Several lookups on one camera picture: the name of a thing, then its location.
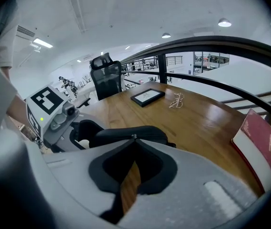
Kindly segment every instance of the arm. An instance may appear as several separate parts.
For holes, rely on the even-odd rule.
[[[9,67],[1,67],[2,72],[5,74],[7,79],[10,79],[9,75]],[[20,96],[17,94],[14,99],[12,100],[8,110],[7,114],[15,119],[16,121],[19,121],[20,123],[31,127],[26,114],[26,103],[20,98]]]

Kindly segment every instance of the air vent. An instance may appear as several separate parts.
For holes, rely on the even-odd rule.
[[[17,31],[20,32],[20,33],[23,33],[25,35],[28,35],[30,37],[35,36],[35,33],[33,33],[32,31],[29,31],[29,30],[27,30],[27,29],[25,29],[25,28],[23,28],[22,26],[19,26],[19,25],[18,25]]]
[[[90,54],[88,54],[88,55],[85,55],[84,57],[83,57],[83,60],[87,60],[87,59],[90,59],[92,56],[90,55]]]

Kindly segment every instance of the metal railing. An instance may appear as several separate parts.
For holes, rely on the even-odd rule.
[[[261,94],[257,94],[257,97],[266,97],[266,96],[271,96],[271,91],[265,92],[265,93],[261,93]],[[241,102],[241,101],[245,101],[244,98],[235,98],[235,99],[230,99],[230,100],[225,100],[225,101],[221,101],[221,103],[223,104],[231,104],[231,103],[237,103],[237,102]],[[242,106],[237,106],[237,107],[232,107],[233,109],[236,110],[241,110],[241,109],[250,109],[250,108],[256,108],[259,107],[256,104],[248,104],[248,105],[242,105]],[[257,112],[259,115],[267,115],[268,112]]]
[[[84,83],[84,81],[80,81],[79,82],[79,86],[82,88],[82,87],[84,87],[86,84]]]
[[[168,56],[166,57],[166,65],[177,65],[182,64],[182,56]],[[147,71],[152,69],[158,69],[158,58],[148,58],[148,59],[142,59],[142,60],[134,60],[128,64],[122,64],[121,68],[123,71]]]
[[[149,49],[136,53],[121,61],[121,64],[127,64],[134,62],[138,59],[157,56],[158,60],[158,72],[144,72],[144,71],[122,71],[122,73],[141,73],[141,74],[153,74],[160,76],[161,83],[167,83],[167,77],[175,77],[190,81],[195,81],[207,85],[211,85],[230,93],[236,94],[242,97],[244,100],[249,100],[254,103],[255,106],[263,108],[269,114],[271,114],[271,103],[268,103],[258,96],[255,96],[245,90],[238,87],[231,86],[225,83],[221,83],[212,79],[186,75],[180,73],[168,73],[166,57],[167,53],[175,52],[222,52],[226,54],[233,54],[255,60],[271,67],[271,46],[264,43],[227,36],[201,36],[179,39],[168,43],[160,44]]]
[[[140,83],[139,83],[139,82],[134,82],[134,81],[127,80],[127,79],[124,79],[124,81],[131,82],[131,83],[134,83],[134,84],[140,85]]]

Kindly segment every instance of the person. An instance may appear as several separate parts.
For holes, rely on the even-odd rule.
[[[142,59],[141,61],[143,63],[143,69],[145,70],[145,66],[146,66],[145,59]]]
[[[62,77],[62,76],[59,76],[59,81],[62,81],[63,82],[63,84],[62,84],[62,86],[61,86],[61,88],[67,88],[67,86],[70,86],[71,85],[71,83],[70,83],[70,81],[68,80],[68,79],[65,79],[64,77]]]
[[[9,81],[9,70],[13,65],[12,55],[18,23],[19,13],[17,1],[7,0],[7,2],[0,8],[0,69]],[[30,127],[30,123],[27,119],[26,104],[19,94],[16,94],[12,100],[7,110],[7,115]],[[11,127],[11,125],[14,125],[11,121],[8,124],[9,121],[9,118],[5,118],[2,123],[2,127],[8,127],[7,125],[10,125]]]

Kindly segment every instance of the black padding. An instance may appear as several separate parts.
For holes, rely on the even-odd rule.
[[[94,58],[90,65],[93,70],[99,70],[112,65],[112,63],[113,60],[107,52],[101,56]]]
[[[85,149],[83,146],[81,146],[79,143],[77,143],[75,141],[76,134],[77,134],[77,131],[75,129],[70,132],[70,141],[71,141],[71,143],[73,143],[80,150]]]
[[[130,140],[91,161],[89,175],[99,190],[114,194],[120,191],[120,184],[134,162],[134,144]]]
[[[99,125],[91,120],[82,120],[79,123],[73,122],[71,125],[75,132],[73,132],[73,138],[76,141],[88,140],[89,146],[92,138],[100,131],[103,130]]]
[[[115,194],[112,208],[100,215],[116,224],[123,216],[120,185],[134,161],[139,167],[141,185],[138,194],[161,193],[175,178],[178,167],[173,158],[140,140],[125,144],[95,158],[89,165],[89,175],[104,192]]]
[[[175,178],[178,166],[174,159],[140,140],[136,155],[136,164],[141,175],[138,194],[161,193]]]
[[[167,136],[162,130],[155,126],[146,125],[132,128],[102,130],[91,139],[90,147],[102,146],[134,138],[132,135],[136,135],[138,139],[144,139],[164,145],[168,144]]]

